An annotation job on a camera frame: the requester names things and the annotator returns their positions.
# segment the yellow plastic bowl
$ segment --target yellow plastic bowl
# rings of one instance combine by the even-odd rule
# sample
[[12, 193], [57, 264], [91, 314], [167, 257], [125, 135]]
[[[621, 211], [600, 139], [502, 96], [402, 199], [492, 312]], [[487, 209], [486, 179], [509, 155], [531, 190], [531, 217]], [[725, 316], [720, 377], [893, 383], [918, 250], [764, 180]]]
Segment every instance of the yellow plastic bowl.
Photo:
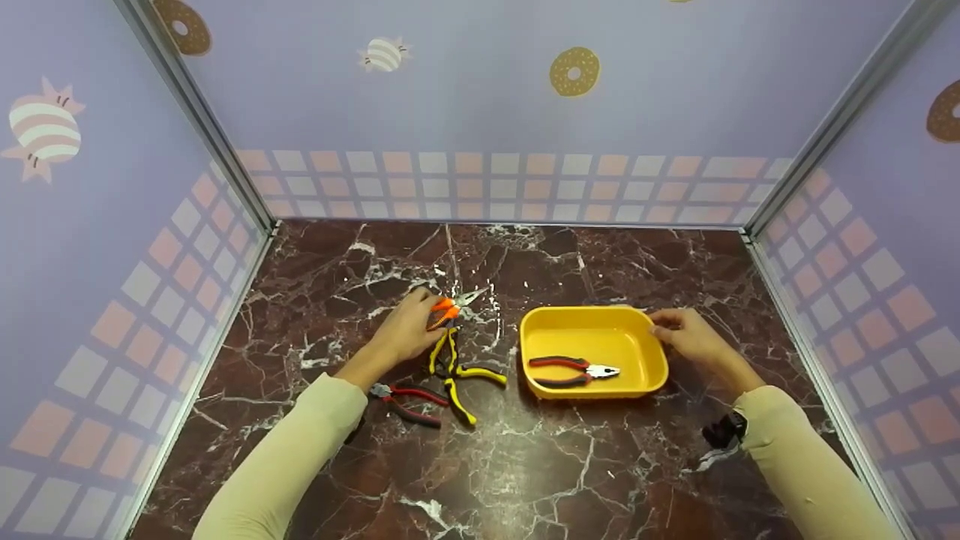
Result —
[[[653, 321], [629, 306], [538, 307], [520, 321], [523, 374], [537, 397], [545, 400], [638, 398], [666, 382], [666, 356], [650, 334]], [[569, 379], [567, 367], [535, 367], [531, 359], [573, 356], [591, 364], [620, 368], [620, 374], [586, 386], [547, 388], [534, 379]]]

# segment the hand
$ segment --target hand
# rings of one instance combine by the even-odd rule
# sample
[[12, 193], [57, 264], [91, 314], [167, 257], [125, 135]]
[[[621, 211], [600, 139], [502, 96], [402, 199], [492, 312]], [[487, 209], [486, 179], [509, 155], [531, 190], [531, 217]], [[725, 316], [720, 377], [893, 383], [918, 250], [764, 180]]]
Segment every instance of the hand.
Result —
[[446, 331], [445, 328], [426, 330], [430, 308], [439, 301], [439, 296], [417, 287], [387, 315], [367, 346], [382, 353], [391, 367], [418, 356]]
[[724, 341], [696, 309], [661, 309], [650, 318], [655, 324], [651, 334], [672, 345], [682, 356], [719, 375], [734, 392], [749, 392], [765, 384], [747, 360]]
[[377, 329], [370, 342], [357, 352], [334, 377], [346, 380], [364, 392], [383, 374], [404, 360], [422, 353], [437, 342], [446, 329], [427, 331], [430, 308], [440, 300], [417, 287], [400, 301]]

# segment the donut illustration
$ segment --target donut illustration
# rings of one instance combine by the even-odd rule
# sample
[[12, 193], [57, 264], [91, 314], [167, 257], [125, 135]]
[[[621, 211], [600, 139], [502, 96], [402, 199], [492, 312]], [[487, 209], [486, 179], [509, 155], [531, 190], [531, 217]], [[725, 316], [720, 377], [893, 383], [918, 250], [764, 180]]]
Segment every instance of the donut illustration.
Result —
[[198, 57], [210, 50], [210, 31], [193, 8], [180, 0], [154, 0], [154, 9], [182, 55]]
[[586, 47], [567, 49], [550, 64], [550, 85], [563, 97], [586, 94], [599, 77], [600, 59]]
[[940, 142], [960, 142], [960, 81], [933, 100], [926, 114], [926, 130]]
[[10, 107], [10, 129], [19, 146], [0, 152], [0, 156], [23, 161], [22, 182], [39, 176], [53, 181], [50, 163], [72, 160], [80, 152], [80, 129], [75, 114], [86, 106], [73, 99], [73, 87], [57, 91], [44, 77], [42, 95], [28, 95]]
[[367, 73], [374, 71], [396, 71], [404, 59], [413, 58], [410, 56], [410, 45], [403, 42], [402, 37], [389, 39], [388, 37], [375, 37], [367, 43], [367, 50], [358, 50], [360, 53], [360, 65], [367, 70]]

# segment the red pliers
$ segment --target red pliers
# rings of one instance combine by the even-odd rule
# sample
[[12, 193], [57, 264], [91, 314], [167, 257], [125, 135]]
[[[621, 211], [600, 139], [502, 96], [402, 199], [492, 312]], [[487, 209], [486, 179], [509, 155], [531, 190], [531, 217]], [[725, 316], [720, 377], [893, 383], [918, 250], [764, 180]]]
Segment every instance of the red pliers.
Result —
[[410, 384], [407, 382], [398, 382], [397, 384], [391, 384], [390, 386], [378, 382], [371, 387], [370, 393], [376, 398], [379, 398], [383, 403], [387, 404], [387, 407], [389, 407], [390, 410], [396, 414], [396, 416], [399, 416], [407, 422], [413, 422], [415, 424], [420, 424], [421, 426], [427, 426], [428, 428], [439, 428], [440, 419], [434, 418], [433, 416], [428, 416], [426, 414], [414, 412], [399, 404], [394, 399], [394, 396], [416, 396], [418, 398], [423, 398], [427, 401], [433, 402], [439, 406], [450, 405], [450, 401], [437, 392], [434, 392], [429, 388], [424, 388], [423, 386], [418, 386], [416, 384]]
[[527, 362], [527, 365], [530, 367], [563, 366], [581, 372], [580, 375], [570, 379], [534, 379], [540, 386], [547, 388], [585, 386], [590, 384], [594, 379], [605, 379], [607, 377], [620, 375], [620, 368], [602, 364], [591, 364], [583, 358], [574, 358], [573, 356], [541, 356], [539, 358], [533, 358]]

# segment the marble table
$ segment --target marble table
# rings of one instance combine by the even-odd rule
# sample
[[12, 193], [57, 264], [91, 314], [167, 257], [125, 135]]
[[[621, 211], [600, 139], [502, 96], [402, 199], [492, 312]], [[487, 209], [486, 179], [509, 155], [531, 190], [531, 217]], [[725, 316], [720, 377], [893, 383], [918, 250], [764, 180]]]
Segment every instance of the marble table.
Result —
[[[517, 379], [517, 326], [533, 307], [697, 307], [839, 449], [736, 233], [340, 221], [280, 229], [132, 537], [188, 538], [303, 388], [417, 284], [490, 288], [467, 312], [460, 352], [499, 366], [509, 387], [460, 385], [475, 430], [449, 410], [431, 430], [372, 403], [290, 538], [799, 537], [750, 458], [701, 437], [732, 396], [684, 360], [669, 354], [669, 382], [632, 401], [540, 402]], [[385, 380], [429, 379], [413, 362]]]

